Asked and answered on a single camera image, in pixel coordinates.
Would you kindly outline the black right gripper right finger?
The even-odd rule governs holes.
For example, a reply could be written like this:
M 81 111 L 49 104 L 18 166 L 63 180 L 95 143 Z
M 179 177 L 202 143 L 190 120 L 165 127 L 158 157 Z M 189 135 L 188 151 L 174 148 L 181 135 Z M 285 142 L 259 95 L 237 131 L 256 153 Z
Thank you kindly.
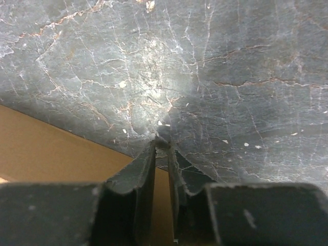
M 215 182 L 167 150 L 176 245 L 327 245 L 327 196 L 310 183 Z

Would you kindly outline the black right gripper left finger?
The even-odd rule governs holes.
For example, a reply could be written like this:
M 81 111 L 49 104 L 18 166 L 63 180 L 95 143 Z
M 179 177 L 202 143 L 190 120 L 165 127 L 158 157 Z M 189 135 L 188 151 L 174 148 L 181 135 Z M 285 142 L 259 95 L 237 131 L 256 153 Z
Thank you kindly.
M 102 182 L 1 184 L 1 245 L 148 245 L 155 155 Z

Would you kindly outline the brown cardboard box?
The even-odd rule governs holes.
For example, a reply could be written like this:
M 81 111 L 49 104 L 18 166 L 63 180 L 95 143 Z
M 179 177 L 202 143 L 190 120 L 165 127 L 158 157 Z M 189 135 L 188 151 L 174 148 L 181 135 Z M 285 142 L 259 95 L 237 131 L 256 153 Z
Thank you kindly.
M 166 146 L 155 136 L 155 150 Z M 1 107 L 1 184 L 8 182 L 102 182 L 134 158 Z M 172 245 L 168 175 L 155 169 L 148 245 Z

